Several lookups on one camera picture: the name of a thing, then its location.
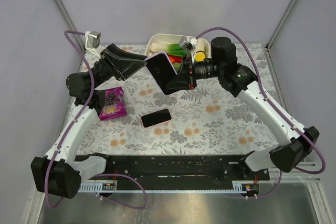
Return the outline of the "lilac phone case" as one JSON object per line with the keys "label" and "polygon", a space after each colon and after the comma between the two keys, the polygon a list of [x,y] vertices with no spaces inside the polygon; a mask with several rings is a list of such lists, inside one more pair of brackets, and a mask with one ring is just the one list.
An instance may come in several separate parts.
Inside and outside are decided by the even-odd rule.
{"label": "lilac phone case", "polygon": [[145,62],[150,71],[155,73],[171,73],[172,75],[177,75],[177,72],[170,62],[168,55],[163,51],[147,57]]}

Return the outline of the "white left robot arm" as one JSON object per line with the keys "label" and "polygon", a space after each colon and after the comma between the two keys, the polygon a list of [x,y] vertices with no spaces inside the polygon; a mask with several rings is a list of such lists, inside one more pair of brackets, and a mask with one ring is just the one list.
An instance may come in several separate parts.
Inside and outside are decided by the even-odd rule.
{"label": "white left robot arm", "polygon": [[85,48],[99,61],[87,72],[68,76],[66,85],[76,98],[74,114],[45,156],[35,157],[30,165],[36,189],[45,195],[72,199],[82,183],[105,171],[107,160],[101,156],[75,162],[84,136],[103,108],[104,92],[95,88],[112,77],[124,81],[146,66],[145,55],[124,51],[115,44]]}

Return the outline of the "black phone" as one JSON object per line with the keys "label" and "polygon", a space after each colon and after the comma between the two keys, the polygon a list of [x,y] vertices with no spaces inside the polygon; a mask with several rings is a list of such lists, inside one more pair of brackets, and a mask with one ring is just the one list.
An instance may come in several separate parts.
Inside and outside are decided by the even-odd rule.
{"label": "black phone", "polygon": [[165,52],[159,52],[145,59],[146,67],[162,92],[165,95],[172,94],[176,90],[168,89],[167,84],[177,75],[168,55]]}

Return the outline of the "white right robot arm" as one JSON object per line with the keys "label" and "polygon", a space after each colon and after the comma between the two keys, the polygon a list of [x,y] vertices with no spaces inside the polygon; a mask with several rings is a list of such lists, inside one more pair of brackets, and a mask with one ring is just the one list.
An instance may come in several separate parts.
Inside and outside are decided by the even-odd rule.
{"label": "white right robot arm", "polygon": [[217,78],[224,90],[245,103],[271,130],[278,146],[263,151],[252,151],[240,160],[243,169],[253,172],[266,168],[277,168],[289,173],[313,150],[312,145],[319,131],[291,117],[286,110],[262,90],[257,75],[247,66],[238,63],[236,46],[227,37],[216,37],[211,41],[211,56],[201,62],[194,60],[197,39],[183,36],[180,46],[187,53],[182,64],[166,88],[168,90],[193,90],[201,79]]}

